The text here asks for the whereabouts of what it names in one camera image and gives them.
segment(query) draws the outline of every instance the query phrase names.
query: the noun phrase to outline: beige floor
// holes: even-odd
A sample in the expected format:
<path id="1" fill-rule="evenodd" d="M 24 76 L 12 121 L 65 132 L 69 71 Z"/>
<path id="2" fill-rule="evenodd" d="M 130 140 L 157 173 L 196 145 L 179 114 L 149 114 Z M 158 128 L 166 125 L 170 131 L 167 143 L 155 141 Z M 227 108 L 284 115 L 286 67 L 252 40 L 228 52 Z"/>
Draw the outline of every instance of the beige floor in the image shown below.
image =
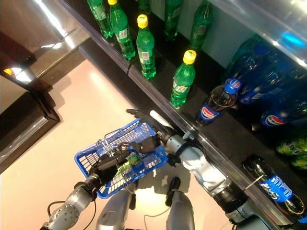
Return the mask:
<path id="1" fill-rule="evenodd" d="M 48 204 L 66 199 L 75 183 L 84 180 L 74 163 L 74 154 L 133 119 L 125 113 L 133 107 L 130 102 L 88 61 L 60 80 L 50 94 L 57 104 L 61 123 L 1 174 L 1 230 L 40 229 L 48 220 Z M 223 211 L 194 177 L 186 183 L 196 230 L 230 230 L 231 224 Z M 165 195 L 156 194 L 153 187 L 139 189 L 137 208 L 129 212 L 126 228 L 144 230 L 143 215 L 163 212 L 164 201 Z M 97 199 L 97 214 L 88 230 L 95 229 L 106 202 Z M 90 204 L 72 229 L 82 230 L 93 211 L 94 205 Z M 165 229 L 167 214 L 146 218 L 148 229 Z"/>

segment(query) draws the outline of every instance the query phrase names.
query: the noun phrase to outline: blue shopping basket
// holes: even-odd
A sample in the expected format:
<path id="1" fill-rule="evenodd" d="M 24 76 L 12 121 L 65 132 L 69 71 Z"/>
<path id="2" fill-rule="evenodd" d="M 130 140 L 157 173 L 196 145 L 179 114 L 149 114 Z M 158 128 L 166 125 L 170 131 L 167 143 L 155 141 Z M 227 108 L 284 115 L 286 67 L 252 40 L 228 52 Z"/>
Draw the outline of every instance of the blue shopping basket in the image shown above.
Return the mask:
<path id="1" fill-rule="evenodd" d="M 103 154 L 108 154 L 108 150 L 115 148 L 122 142 L 141 142 L 154 135 L 155 132 L 148 124 L 141 123 L 140 119 L 136 119 L 123 128 L 107 135 L 103 140 L 98 140 L 95 144 L 78 152 L 75 155 L 75 162 L 85 177 L 88 177 L 88 172 L 92 165 Z M 138 155 L 140 161 L 136 165 L 131 165 L 128 160 L 127 163 L 121 166 L 115 177 L 97 192 L 100 198 L 106 199 L 112 196 L 123 187 L 161 167 L 167 161 L 167 156 L 162 146 L 157 147 L 150 154 L 132 153 L 127 159 L 135 157 L 135 154 Z"/>

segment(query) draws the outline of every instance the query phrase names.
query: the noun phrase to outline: green soda bottle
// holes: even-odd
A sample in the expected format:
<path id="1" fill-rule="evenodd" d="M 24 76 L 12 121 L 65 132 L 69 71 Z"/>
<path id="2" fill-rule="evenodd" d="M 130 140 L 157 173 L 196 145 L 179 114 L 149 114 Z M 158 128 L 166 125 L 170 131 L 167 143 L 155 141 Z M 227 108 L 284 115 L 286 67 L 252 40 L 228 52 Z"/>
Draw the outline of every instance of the green soda bottle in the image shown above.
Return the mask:
<path id="1" fill-rule="evenodd" d="M 136 39 L 142 74 L 146 79 L 155 77 L 154 36 L 148 28 L 148 18 L 145 14 L 138 16 L 139 33 Z"/>
<path id="2" fill-rule="evenodd" d="M 114 31 L 111 27 L 109 15 L 102 4 L 102 0 L 87 0 L 87 3 L 100 27 L 101 34 L 105 38 L 112 37 Z"/>
<path id="3" fill-rule="evenodd" d="M 166 39 L 174 41 L 178 34 L 177 25 L 183 0 L 165 0 L 165 29 Z"/>
<path id="4" fill-rule="evenodd" d="M 203 0 L 194 14 L 194 22 L 190 36 L 190 48 L 199 50 L 205 41 L 207 27 L 213 18 L 212 6 L 207 0 Z"/>
<path id="5" fill-rule="evenodd" d="M 141 13 L 150 14 L 150 1 L 149 0 L 139 0 L 139 11 Z"/>
<path id="6" fill-rule="evenodd" d="M 291 164 L 297 169 L 307 170 L 307 155 L 295 156 L 291 160 Z"/>
<path id="7" fill-rule="evenodd" d="M 307 154 L 307 138 L 295 138 L 283 141 L 276 149 L 280 154 L 287 156 Z"/>
<path id="8" fill-rule="evenodd" d="M 111 25 L 121 52 L 125 59 L 131 60 L 135 57 L 135 49 L 131 41 L 127 16 L 117 3 L 117 0 L 108 0 L 108 2 L 111 9 Z"/>
<path id="9" fill-rule="evenodd" d="M 196 52 L 188 50 L 183 57 L 183 63 L 175 72 L 173 92 L 171 95 L 171 104 L 179 109 L 186 101 L 190 87 L 195 79 L 195 62 Z"/>

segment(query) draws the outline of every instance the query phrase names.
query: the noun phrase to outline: drink bottle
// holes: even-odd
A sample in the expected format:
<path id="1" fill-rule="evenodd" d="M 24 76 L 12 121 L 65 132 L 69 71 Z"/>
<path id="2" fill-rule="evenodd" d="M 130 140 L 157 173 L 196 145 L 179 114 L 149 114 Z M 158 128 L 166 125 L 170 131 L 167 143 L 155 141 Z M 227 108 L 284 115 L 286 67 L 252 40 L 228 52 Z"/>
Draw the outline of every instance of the drink bottle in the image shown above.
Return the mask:
<path id="1" fill-rule="evenodd" d="M 139 0 L 139 10 L 141 13 L 150 14 L 150 0 Z"/>
<path id="2" fill-rule="evenodd" d="M 264 57 L 270 52 L 265 42 L 258 42 L 255 47 L 239 56 L 228 73 L 226 82 L 230 79 L 239 79 L 242 84 L 257 78 L 263 70 Z"/>
<path id="3" fill-rule="evenodd" d="M 307 115 L 307 95 L 291 95 L 280 100 L 261 115 L 260 123 L 252 124 L 252 130 L 261 127 L 277 127 Z"/>
<path id="4" fill-rule="evenodd" d="M 111 27 L 109 15 L 102 4 L 102 0 L 87 0 L 87 3 L 100 27 L 101 34 L 105 38 L 112 37 L 114 31 Z"/>
<path id="5" fill-rule="evenodd" d="M 194 14 L 194 21 L 190 35 L 190 48 L 199 50 L 205 41 L 206 31 L 213 18 L 212 6 L 203 0 Z"/>
<path id="6" fill-rule="evenodd" d="M 171 104 L 179 109 L 186 101 L 190 87 L 195 79 L 195 62 L 196 52 L 188 50 L 183 57 L 183 63 L 175 72 L 173 82 L 173 92 L 171 95 Z"/>
<path id="7" fill-rule="evenodd" d="M 239 101 L 242 104 L 256 102 L 266 93 L 275 90 L 281 85 L 290 69 L 290 63 L 282 59 L 278 59 L 276 63 L 269 64 L 263 71 L 257 74 L 257 77 L 242 87 L 239 92 Z"/>
<path id="8" fill-rule="evenodd" d="M 253 179 L 262 176 L 258 183 L 283 213 L 296 217 L 300 223 L 307 223 L 302 200 L 293 193 L 263 158 L 251 155 L 242 162 L 242 166 Z"/>
<path id="9" fill-rule="evenodd" d="M 125 59 L 131 60 L 135 57 L 135 49 L 130 37 L 127 16 L 117 3 L 117 0 L 108 0 L 108 2 L 111 10 L 111 25 L 121 52 Z"/>
<path id="10" fill-rule="evenodd" d="M 139 33 L 136 39 L 142 74 L 146 79 L 155 77 L 154 36 L 148 28 L 148 18 L 145 14 L 138 16 Z"/>
<path id="11" fill-rule="evenodd" d="M 164 33 L 168 41 L 174 41 L 178 34 L 179 21 L 183 0 L 165 0 L 165 29 Z"/>
<path id="12" fill-rule="evenodd" d="M 196 120 L 205 124 L 215 120 L 223 110 L 233 106 L 236 103 L 237 91 L 241 83 L 232 79 L 225 86 L 220 85 L 212 90 L 210 97 L 204 102 Z"/>
<path id="13" fill-rule="evenodd" d="M 286 156 L 307 154 L 307 137 L 291 138 L 282 141 L 276 150 Z"/>
<path id="14" fill-rule="evenodd" d="M 298 155 L 291 160 L 293 167 L 300 170 L 307 170 L 307 155 Z"/>

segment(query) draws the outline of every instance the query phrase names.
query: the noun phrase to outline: wire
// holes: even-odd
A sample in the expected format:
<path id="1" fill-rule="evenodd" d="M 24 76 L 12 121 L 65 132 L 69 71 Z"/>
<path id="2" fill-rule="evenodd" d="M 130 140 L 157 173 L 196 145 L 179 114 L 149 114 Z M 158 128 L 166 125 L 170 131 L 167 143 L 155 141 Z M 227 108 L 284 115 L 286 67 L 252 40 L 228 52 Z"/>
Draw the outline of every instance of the wire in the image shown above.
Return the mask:
<path id="1" fill-rule="evenodd" d="M 65 200 L 62 200 L 62 201 L 54 201 L 54 202 L 50 203 L 50 204 L 48 205 L 48 207 L 47 207 L 48 216 L 49 216 L 49 217 L 51 216 L 50 207 L 51 207 L 52 205 L 55 205 L 55 204 L 63 204 L 63 203 L 65 203 Z"/>
<path id="2" fill-rule="evenodd" d="M 66 201 L 63 200 L 63 201 L 54 201 L 52 203 L 50 203 L 47 207 L 47 213 L 48 213 L 48 216 L 50 217 L 51 216 L 51 213 L 50 213 L 50 207 L 54 204 L 62 204 L 62 203 L 65 203 Z M 94 215 L 91 219 L 91 221 L 88 223 L 88 225 L 86 225 L 86 227 L 83 229 L 83 230 L 86 230 L 88 228 L 88 226 L 90 226 L 90 224 L 93 222 L 94 218 L 95 218 L 95 215 L 96 215 L 96 200 L 94 200 L 94 205 L 95 205 L 95 208 L 94 208 Z"/>
<path id="3" fill-rule="evenodd" d="M 91 219 L 91 221 L 88 223 L 88 225 L 86 225 L 86 227 L 83 230 L 86 230 L 88 226 L 90 226 L 90 224 L 93 222 L 95 215 L 96 215 L 96 200 L 94 200 L 94 205 L 95 205 L 95 210 L 94 210 L 94 215 Z"/>
<path id="4" fill-rule="evenodd" d="M 162 215 L 162 214 L 164 214 L 164 213 L 166 213 L 169 209 L 170 209 L 171 207 L 169 207 L 167 210 L 165 210 L 164 212 L 161 212 L 160 214 L 158 214 L 158 215 L 155 215 L 155 216 L 150 216 L 150 215 L 144 215 L 144 224 L 145 224 L 145 228 L 146 228 L 146 230 L 147 230 L 147 225 L 146 225 L 146 220 L 145 220 L 145 217 L 158 217 L 158 216 L 160 216 L 160 215 Z"/>

